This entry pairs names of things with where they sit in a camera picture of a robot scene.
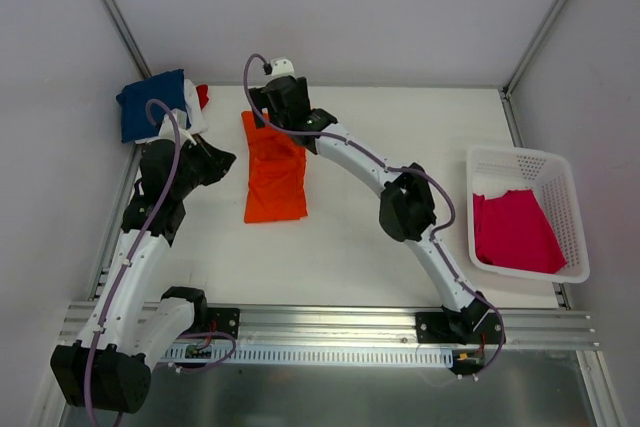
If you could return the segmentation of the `orange t shirt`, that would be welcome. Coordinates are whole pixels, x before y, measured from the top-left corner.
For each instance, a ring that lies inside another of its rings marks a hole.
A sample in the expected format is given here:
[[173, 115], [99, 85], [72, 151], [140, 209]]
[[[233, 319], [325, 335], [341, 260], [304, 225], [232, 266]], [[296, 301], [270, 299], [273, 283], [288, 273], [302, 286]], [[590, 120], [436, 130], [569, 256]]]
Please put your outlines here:
[[241, 113], [249, 150], [248, 224], [293, 221], [308, 215], [306, 150], [268, 126], [257, 128], [252, 112]]

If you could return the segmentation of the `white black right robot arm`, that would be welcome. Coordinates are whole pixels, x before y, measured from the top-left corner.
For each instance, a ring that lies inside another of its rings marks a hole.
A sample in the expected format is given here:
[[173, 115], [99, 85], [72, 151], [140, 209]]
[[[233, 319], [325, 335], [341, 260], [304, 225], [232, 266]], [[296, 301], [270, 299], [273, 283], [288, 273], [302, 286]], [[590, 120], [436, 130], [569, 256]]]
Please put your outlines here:
[[431, 279], [442, 303], [444, 325], [435, 334], [457, 343], [488, 340], [504, 343], [503, 319], [484, 295], [469, 285], [437, 233], [456, 219], [446, 191], [417, 163], [393, 167], [360, 144], [327, 111], [310, 104], [304, 77], [281, 76], [263, 87], [243, 89], [256, 126], [269, 126], [309, 152], [339, 165], [379, 199], [382, 230], [407, 246]]

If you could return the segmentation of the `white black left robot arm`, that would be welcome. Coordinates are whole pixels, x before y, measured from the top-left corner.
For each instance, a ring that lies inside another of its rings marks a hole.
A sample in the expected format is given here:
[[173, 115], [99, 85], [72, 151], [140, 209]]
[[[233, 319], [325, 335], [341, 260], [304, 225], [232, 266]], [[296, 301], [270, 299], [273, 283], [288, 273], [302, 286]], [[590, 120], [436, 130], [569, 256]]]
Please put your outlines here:
[[206, 294], [193, 287], [169, 287], [155, 314], [145, 323], [138, 319], [144, 292], [186, 216], [186, 197], [222, 180], [235, 160], [201, 138], [180, 146], [161, 139], [143, 147], [104, 290], [76, 339], [56, 346], [51, 356], [67, 404], [136, 413], [153, 369], [174, 341], [210, 333]]

